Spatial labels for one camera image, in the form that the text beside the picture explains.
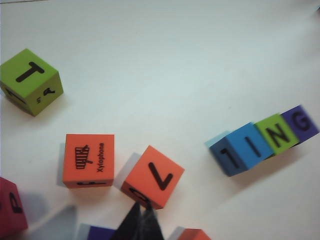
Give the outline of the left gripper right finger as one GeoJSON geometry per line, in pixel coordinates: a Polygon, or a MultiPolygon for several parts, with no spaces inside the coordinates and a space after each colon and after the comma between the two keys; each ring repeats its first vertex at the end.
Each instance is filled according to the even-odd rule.
{"type": "Polygon", "coordinates": [[[142,239],[164,240],[161,227],[152,205],[149,203],[142,216],[142,239]]]}

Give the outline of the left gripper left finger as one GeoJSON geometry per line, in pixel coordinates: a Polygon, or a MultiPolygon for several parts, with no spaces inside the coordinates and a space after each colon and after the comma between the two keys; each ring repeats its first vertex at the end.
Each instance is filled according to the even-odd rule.
{"type": "Polygon", "coordinates": [[[116,230],[117,240],[143,240],[143,215],[136,202],[116,230]]]}

